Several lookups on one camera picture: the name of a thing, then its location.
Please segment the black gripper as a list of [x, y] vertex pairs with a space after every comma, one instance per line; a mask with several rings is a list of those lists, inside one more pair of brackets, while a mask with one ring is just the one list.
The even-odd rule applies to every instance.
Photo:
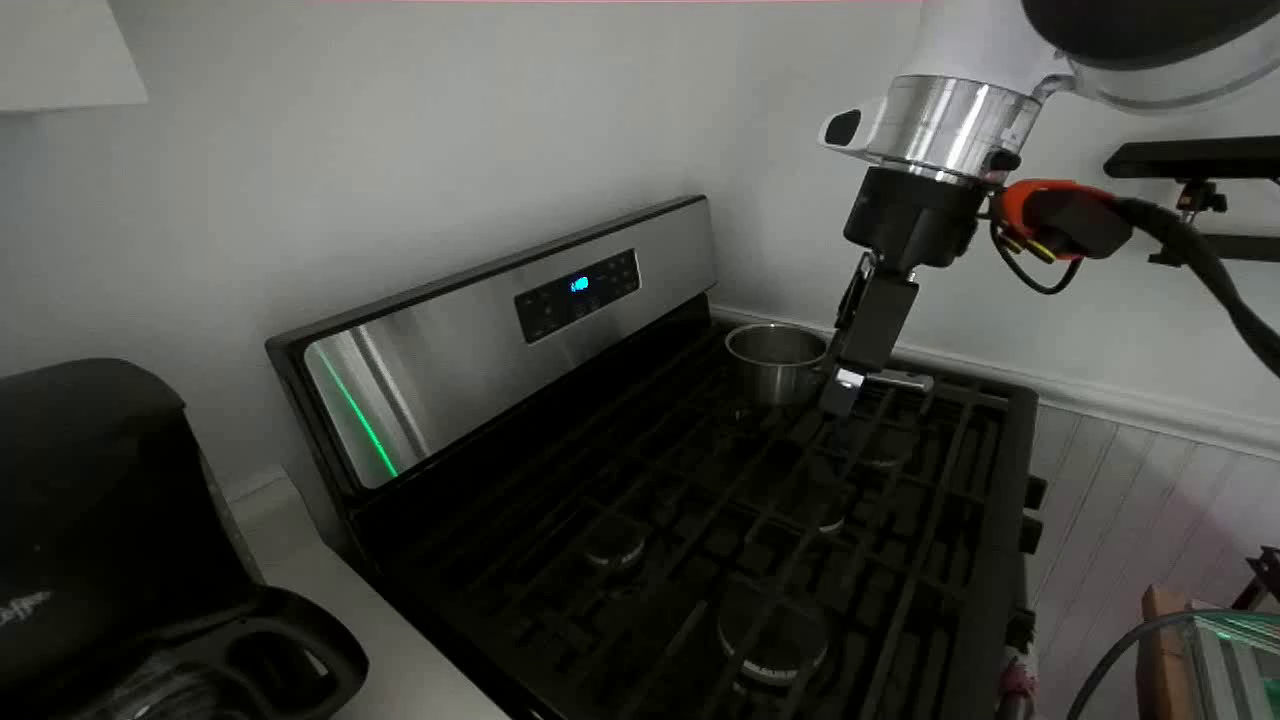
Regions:
[[[917, 266], [946, 269], [970, 242], [982, 186], [944, 186], [895, 170], [870, 170], [857, 192], [845, 237], [870, 249], [892, 273]], [[917, 284], [898, 276], [857, 276], [836, 309], [836, 372], [819, 388], [822, 417], [846, 417], [882, 369], [910, 312]]]

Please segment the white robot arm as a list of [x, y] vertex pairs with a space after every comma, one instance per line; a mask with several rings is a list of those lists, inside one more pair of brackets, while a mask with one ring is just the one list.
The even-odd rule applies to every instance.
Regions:
[[1190, 269], [1256, 360], [1280, 351], [1207, 237], [1185, 211], [1076, 180], [1027, 180], [1024, 139], [1049, 95], [1163, 112], [1207, 104], [1280, 63], [1280, 0], [926, 0], [909, 67], [822, 139], [868, 163], [845, 237], [861, 249], [840, 296], [819, 408], [853, 414], [887, 372], [917, 273], [986, 237], [1002, 266], [1072, 273], [1151, 237]]

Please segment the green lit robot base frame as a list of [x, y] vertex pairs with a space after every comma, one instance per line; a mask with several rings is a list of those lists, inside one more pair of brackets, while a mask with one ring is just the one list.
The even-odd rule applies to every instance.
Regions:
[[1069, 720], [1122, 658], [1136, 658], [1136, 720], [1280, 720], [1280, 553], [1258, 548], [1253, 582], [1227, 607], [1148, 590], [1130, 625], [1083, 676]]

